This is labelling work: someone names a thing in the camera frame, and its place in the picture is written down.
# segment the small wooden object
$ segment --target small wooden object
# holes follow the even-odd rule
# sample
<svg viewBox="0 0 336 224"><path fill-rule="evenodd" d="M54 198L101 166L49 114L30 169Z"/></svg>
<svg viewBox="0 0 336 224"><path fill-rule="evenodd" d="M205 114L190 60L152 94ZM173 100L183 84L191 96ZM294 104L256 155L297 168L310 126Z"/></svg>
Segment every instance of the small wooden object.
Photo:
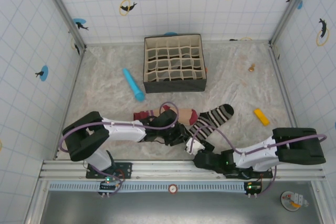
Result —
<svg viewBox="0 0 336 224"><path fill-rule="evenodd" d="M251 67L248 68L248 71L253 72L256 65L253 63Z"/></svg>

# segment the sock organizer box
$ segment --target sock organizer box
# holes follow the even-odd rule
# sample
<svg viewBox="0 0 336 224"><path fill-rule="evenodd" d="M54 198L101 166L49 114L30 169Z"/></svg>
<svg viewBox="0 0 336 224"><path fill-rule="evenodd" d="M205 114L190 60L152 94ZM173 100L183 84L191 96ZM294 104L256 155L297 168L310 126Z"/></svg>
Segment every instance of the sock organizer box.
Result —
<svg viewBox="0 0 336 224"><path fill-rule="evenodd" d="M200 34L147 37L144 43L146 93L205 90L206 71Z"/></svg>

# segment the yellow sponge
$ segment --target yellow sponge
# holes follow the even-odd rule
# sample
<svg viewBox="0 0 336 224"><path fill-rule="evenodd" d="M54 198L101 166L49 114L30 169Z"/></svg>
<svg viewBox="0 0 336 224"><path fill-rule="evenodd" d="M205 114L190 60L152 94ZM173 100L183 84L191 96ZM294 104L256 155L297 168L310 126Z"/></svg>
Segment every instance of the yellow sponge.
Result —
<svg viewBox="0 0 336 224"><path fill-rule="evenodd" d="M256 109L254 111L254 113L259 118L259 120L261 120L261 122L264 126L269 124L269 120L267 119L267 117L265 117L265 115L263 114L263 112L260 109Z"/></svg>

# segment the black fish silhouette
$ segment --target black fish silhouette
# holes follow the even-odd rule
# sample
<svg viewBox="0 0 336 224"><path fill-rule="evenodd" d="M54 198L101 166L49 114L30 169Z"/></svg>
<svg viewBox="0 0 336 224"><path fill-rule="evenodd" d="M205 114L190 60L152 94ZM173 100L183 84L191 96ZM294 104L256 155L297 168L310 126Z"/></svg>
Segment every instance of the black fish silhouette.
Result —
<svg viewBox="0 0 336 224"><path fill-rule="evenodd" d="M322 33L321 33L321 38L323 38L324 35L326 34L326 31L327 31L327 23L326 23L325 20L322 20L322 18L320 18L319 23L322 23L322 29L321 29Z"/></svg>
<svg viewBox="0 0 336 224"><path fill-rule="evenodd" d="M133 10L133 8L135 7L136 3L133 2L133 5L130 6L130 9L128 10L128 5L127 6L121 6L121 9L123 9L126 12L129 12L130 10Z"/></svg>
<svg viewBox="0 0 336 224"><path fill-rule="evenodd" d="M78 53L78 55L80 55L79 48L77 47L76 44L75 44L75 48L77 49L77 53Z"/></svg>
<svg viewBox="0 0 336 224"><path fill-rule="evenodd" d="M87 31L89 30L89 29L88 29L89 27L83 27L83 25L82 25L81 22L76 22L76 24L77 24L78 29L79 29L79 28L83 28L83 29L85 29L85 30L87 30Z"/></svg>
<svg viewBox="0 0 336 224"><path fill-rule="evenodd" d="M42 75L44 74L44 72L41 71L41 72L39 72L39 73L35 73L35 74L36 74L36 77L38 77L38 76L42 76Z"/></svg>

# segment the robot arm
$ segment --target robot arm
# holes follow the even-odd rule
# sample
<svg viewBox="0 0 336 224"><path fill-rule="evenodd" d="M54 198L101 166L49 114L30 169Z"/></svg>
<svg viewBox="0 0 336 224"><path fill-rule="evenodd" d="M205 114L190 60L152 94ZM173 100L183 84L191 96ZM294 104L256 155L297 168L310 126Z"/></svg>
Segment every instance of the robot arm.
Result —
<svg viewBox="0 0 336 224"><path fill-rule="evenodd" d="M198 168L211 169L224 174L227 178L250 179L258 178L271 167L289 163L300 165L317 165L326 162L320 141L317 137L281 146L264 148L303 136L316 135L316 130L310 128L276 128L273 136L261 143L238 148L237 151L227 150L214 154L206 149L198 150L194 163Z"/></svg>
<svg viewBox="0 0 336 224"><path fill-rule="evenodd" d="M176 122L174 127L166 129L148 129L151 127L165 128L174 123L175 119L176 113L172 110L167 110L153 119L147 118L132 122L109 120L103 118L99 112L93 111L66 127L62 133L65 135L72 129L88 123L107 122L108 124L79 129L65 139L72 161L85 160L98 170L105 170L113 164L112 156L100 149L105 141L150 142L159 136L164 139L165 145L169 146L186 142L190 138L190 133L179 122Z"/></svg>
<svg viewBox="0 0 336 224"><path fill-rule="evenodd" d="M65 128L63 135L87 123L109 123L77 130L65 139L72 161L85 160L98 170L105 170L113 165L112 156L99 148L105 141L150 142L157 137L163 138L165 145L169 146L185 143L186 151L195 155L193 161L196 167L214 170L227 178L251 179L259 178L261 174L266 178L271 167L282 163L314 165L326 162L317 137L287 145L267 147L298 137L316 135L314 129L277 128L273 130L273 136L263 142L237 149L241 154L234 150L215 154L213 153L214 146L207 141L194 140L192 144L192 136L183 124L176 122L173 127L168 127L174 123L175 119L176 114L172 110L167 110L153 119L147 118L132 122L109 120L94 111Z"/></svg>

